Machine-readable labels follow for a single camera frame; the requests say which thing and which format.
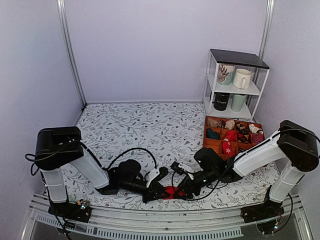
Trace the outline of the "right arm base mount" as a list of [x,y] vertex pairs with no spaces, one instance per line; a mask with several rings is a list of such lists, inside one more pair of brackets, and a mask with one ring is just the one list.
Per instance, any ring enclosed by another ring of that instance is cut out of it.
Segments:
[[284,213],[282,203],[274,202],[270,199],[270,191],[271,186],[267,189],[263,203],[243,207],[240,212],[240,216],[245,223],[279,217],[279,220],[274,219],[271,222],[259,223],[257,225],[257,229],[263,235],[272,235],[280,229],[280,221]]

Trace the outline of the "red sock pair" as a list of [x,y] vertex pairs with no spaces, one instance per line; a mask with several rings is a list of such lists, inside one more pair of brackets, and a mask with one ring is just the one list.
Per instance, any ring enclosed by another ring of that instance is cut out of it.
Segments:
[[181,199],[186,196],[186,193],[183,190],[179,190],[178,187],[166,186],[165,191],[169,196],[165,197],[164,200]]

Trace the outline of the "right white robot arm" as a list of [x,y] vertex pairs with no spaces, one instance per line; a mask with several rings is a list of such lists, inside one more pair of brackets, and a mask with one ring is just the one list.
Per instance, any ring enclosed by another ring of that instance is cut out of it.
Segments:
[[188,165],[174,162],[171,168],[185,179],[174,192],[175,198],[194,201],[203,187],[212,182],[233,183],[252,173],[256,169],[280,159],[287,164],[280,177],[271,185],[266,201],[259,206],[262,218],[269,218],[278,210],[291,189],[296,186],[307,172],[317,168],[320,162],[318,144],[320,139],[312,131],[289,120],[280,123],[279,129],[254,147],[230,157],[224,161],[213,149],[203,147],[194,159],[201,167],[193,172]]

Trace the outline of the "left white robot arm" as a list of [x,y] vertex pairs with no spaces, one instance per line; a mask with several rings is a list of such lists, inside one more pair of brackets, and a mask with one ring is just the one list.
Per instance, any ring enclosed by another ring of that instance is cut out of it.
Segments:
[[119,190],[126,190],[141,195],[143,203],[170,197],[159,182],[167,175],[167,168],[156,166],[142,176],[140,163],[133,159],[105,168],[82,143],[81,131],[75,126],[40,130],[34,159],[44,177],[50,200],[63,217],[70,217],[75,211],[74,205],[68,201],[61,170],[67,164],[85,176],[101,195],[116,195]]

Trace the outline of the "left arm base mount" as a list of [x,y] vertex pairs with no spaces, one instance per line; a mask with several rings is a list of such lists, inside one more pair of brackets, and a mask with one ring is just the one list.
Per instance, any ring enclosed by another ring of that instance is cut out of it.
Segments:
[[92,208],[89,206],[89,202],[81,199],[79,203],[70,202],[66,187],[64,187],[64,195],[66,200],[59,203],[52,202],[51,191],[47,188],[47,194],[50,207],[48,213],[61,217],[63,219],[74,220],[78,222],[88,223]]

